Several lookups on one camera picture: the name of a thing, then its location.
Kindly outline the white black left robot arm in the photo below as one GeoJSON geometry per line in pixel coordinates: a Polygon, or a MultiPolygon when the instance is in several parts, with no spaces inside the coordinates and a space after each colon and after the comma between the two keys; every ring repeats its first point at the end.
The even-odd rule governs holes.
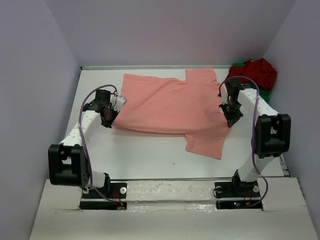
{"type": "Polygon", "coordinates": [[[87,144],[100,126],[112,128],[127,100],[103,88],[91,94],[94,99],[83,100],[72,130],[48,148],[49,180],[52,185],[92,189],[104,198],[110,194],[111,179],[108,173],[93,170],[87,144]]]}

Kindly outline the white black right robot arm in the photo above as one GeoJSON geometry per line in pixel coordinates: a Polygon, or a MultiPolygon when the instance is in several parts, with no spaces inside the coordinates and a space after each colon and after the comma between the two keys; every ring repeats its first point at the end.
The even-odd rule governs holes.
{"type": "Polygon", "coordinates": [[[219,107],[229,128],[243,116],[241,107],[252,115],[251,153],[231,181],[215,183],[213,195],[217,199],[245,198],[248,194],[259,197],[258,178],[263,169],[290,148],[291,117],[269,106],[252,79],[247,77],[247,83],[241,80],[241,76],[232,76],[220,84],[226,89],[226,101],[219,107]]]}

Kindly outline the pink t shirt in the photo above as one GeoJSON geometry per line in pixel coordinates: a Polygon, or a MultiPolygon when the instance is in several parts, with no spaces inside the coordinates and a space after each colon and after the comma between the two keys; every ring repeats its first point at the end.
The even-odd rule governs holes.
{"type": "Polygon", "coordinates": [[[188,152],[221,159],[230,128],[219,108],[219,86],[212,68],[187,69],[184,80],[126,73],[121,95],[127,101],[114,125],[184,135],[188,152]]]}

